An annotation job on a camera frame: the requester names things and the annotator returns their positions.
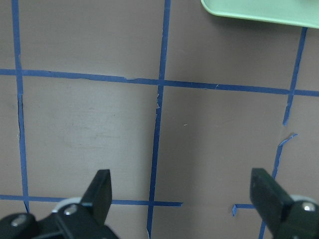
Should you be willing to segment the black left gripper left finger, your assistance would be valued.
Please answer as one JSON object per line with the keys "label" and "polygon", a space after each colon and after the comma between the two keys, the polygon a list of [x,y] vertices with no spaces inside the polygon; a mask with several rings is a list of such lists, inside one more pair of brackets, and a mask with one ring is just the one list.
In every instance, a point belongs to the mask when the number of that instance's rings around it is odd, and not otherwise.
{"label": "black left gripper left finger", "polygon": [[115,239],[105,225],[112,202],[110,170],[98,170],[79,202],[63,200],[46,218],[10,214],[0,221],[2,239]]}

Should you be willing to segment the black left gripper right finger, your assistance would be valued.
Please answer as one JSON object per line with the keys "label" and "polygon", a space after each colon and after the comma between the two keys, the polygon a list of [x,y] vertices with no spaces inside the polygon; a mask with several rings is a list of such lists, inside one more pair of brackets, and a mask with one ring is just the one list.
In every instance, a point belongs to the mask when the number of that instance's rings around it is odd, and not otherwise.
{"label": "black left gripper right finger", "polygon": [[263,168],[251,170],[250,200],[274,239],[319,237],[317,202],[289,195]]}

